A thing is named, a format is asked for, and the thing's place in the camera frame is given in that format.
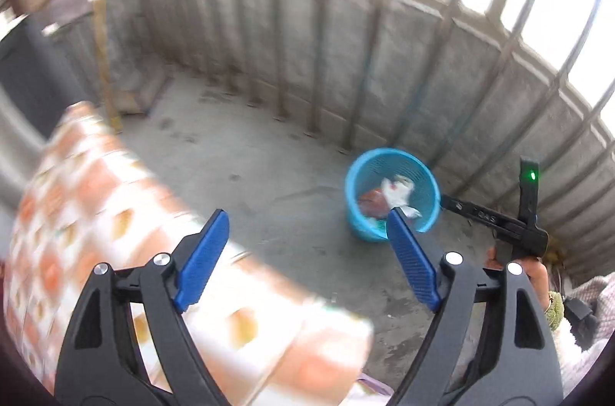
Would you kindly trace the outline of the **person right hand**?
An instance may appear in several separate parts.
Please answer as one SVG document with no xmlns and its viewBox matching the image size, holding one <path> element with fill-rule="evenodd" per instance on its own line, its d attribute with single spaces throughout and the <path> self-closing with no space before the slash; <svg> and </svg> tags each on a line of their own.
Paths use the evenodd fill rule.
<svg viewBox="0 0 615 406">
<path fill-rule="evenodd" d="M 549 279 L 546 266 L 537 257 L 524 257 L 515 260 L 527 274 L 530 284 L 535 290 L 536 296 L 541 304 L 542 310 L 547 312 L 550 306 L 549 299 Z M 502 268 L 502 264 L 496 259 L 496 249 L 491 247 L 487 250 L 487 268 Z"/>
</svg>

